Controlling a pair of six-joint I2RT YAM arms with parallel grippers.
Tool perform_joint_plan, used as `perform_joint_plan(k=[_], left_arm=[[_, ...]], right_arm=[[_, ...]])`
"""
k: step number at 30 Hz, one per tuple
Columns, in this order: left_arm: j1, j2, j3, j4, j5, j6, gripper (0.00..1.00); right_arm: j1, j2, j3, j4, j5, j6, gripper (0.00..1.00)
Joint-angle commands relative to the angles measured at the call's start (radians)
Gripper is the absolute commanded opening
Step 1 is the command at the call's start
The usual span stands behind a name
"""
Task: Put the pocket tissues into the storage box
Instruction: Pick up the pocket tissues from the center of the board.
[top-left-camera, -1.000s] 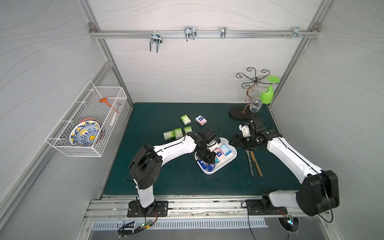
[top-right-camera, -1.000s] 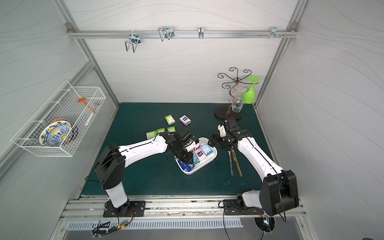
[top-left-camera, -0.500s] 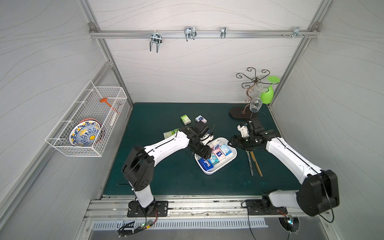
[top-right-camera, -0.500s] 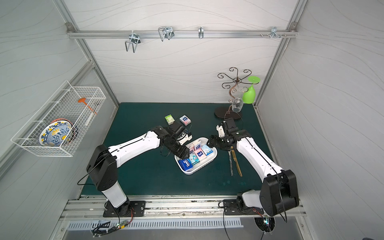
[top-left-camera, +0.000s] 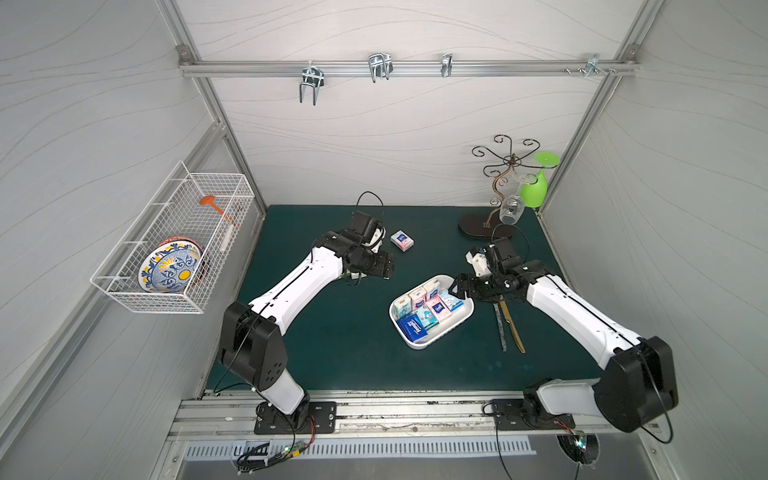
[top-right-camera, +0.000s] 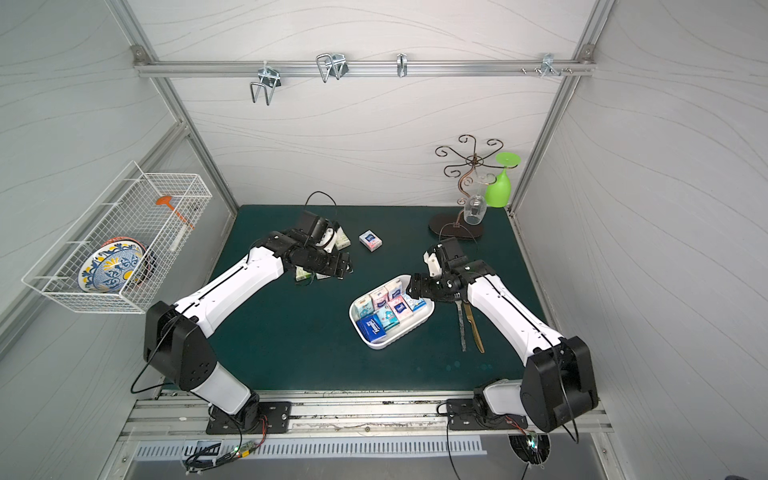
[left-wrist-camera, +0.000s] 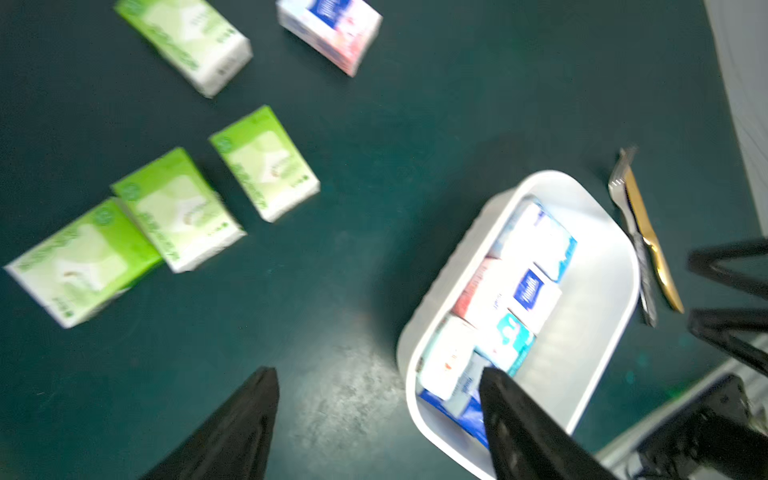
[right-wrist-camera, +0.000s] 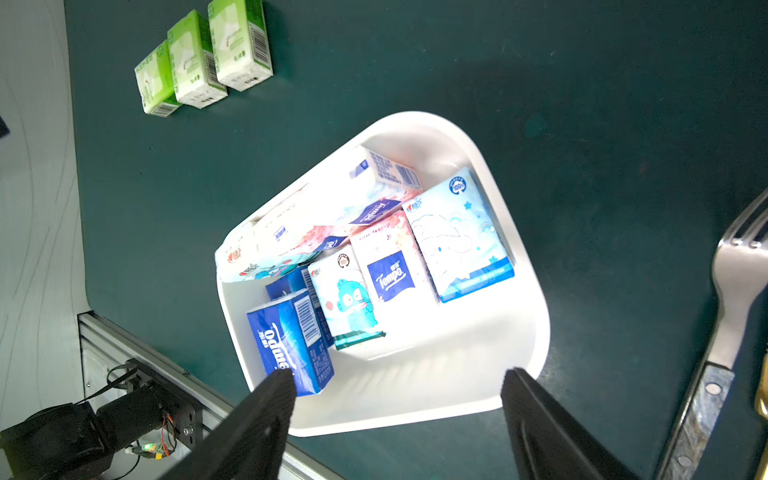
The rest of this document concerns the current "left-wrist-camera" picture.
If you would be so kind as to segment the white plastic storage box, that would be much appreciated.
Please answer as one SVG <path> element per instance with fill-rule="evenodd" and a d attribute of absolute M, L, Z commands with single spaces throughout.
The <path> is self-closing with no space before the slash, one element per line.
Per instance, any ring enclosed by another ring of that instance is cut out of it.
<path fill-rule="evenodd" d="M 572 177 L 541 171 L 481 210 L 405 325 L 397 365 L 409 414 L 437 448 L 494 477 L 480 370 L 497 366 L 572 433 L 634 312 L 634 247 Z"/>

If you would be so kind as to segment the dark blue Tempo pack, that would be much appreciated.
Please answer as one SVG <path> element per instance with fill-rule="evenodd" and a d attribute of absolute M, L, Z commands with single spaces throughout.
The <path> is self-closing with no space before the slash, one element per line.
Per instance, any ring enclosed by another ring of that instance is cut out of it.
<path fill-rule="evenodd" d="M 474 390 L 470 394 L 455 394 L 449 400 L 443 401 L 424 389 L 419 397 L 459 425 L 483 447 L 489 448 L 478 390 Z"/>

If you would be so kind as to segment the light blue tissue pack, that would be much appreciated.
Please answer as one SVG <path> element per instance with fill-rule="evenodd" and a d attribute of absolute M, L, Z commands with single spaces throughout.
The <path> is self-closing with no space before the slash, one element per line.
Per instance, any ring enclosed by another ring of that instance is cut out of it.
<path fill-rule="evenodd" d="M 514 209 L 491 246 L 495 259 L 526 259 L 551 281 L 565 276 L 577 239 L 533 196 L 524 197 Z"/>

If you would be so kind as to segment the teal cartoon tissue pack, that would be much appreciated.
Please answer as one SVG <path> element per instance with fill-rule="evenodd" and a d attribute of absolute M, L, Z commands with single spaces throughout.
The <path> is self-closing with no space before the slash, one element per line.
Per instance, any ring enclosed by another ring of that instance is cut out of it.
<path fill-rule="evenodd" d="M 493 366 L 514 377 L 535 341 L 536 335 L 513 313 L 508 312 L 493 325 L 480 330 L 475 350 Z"/>

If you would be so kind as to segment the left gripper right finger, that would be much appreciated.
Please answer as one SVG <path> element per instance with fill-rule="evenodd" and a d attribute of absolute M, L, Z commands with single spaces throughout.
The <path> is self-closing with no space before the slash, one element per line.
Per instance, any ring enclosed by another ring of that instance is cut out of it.
<path fill-rule="evenodd" d="M 483 422 L 498 479 L 612 479 L 505 372 L 487 367 L 479 385 Z"/>

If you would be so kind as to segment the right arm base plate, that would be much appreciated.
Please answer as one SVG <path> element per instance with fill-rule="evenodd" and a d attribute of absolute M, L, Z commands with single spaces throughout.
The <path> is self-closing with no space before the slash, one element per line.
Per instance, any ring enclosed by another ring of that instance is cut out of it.
<path fill-rule="evenodd" d="M 767 477 L 767 435 L 750 425 L 743 380 L 728 374 L 648 436 L 635 479 L 688 479 L 705 467 L 728 479 Z"/>

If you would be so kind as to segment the green tissue pack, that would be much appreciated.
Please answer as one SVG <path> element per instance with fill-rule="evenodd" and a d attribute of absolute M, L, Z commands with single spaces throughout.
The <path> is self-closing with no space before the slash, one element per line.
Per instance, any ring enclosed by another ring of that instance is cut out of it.
<path fill-rule="evenodd" d="M 268 105 L 212 134 L 209 142 L 267 222 L 320 192 L 319 179 Z"/>
<path fill-rule="evenodd" d="M 196 269 L 246 236 L 181 147 L 114 182 L 111 190 L 175 273 Z"/>
<path fill-rule="evenodd" d="M 253 56 L 249 39 L 206 1 L 119 1 L 115 10 L 206 98 Z"/>
<path fill-rule="evenodd" d="M 62 328 L 70 329 L 162 262 L 119 200 L 110 197 L 4 270 Z"/>

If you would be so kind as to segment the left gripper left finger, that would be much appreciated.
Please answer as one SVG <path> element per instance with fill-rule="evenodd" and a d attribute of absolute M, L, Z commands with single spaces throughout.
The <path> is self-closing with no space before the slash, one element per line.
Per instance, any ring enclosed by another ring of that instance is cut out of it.
<path fill-rule="evenodd" d="M 279 404 L 273 367 L 257 369 L 145 479 L 262 479 Z"/>

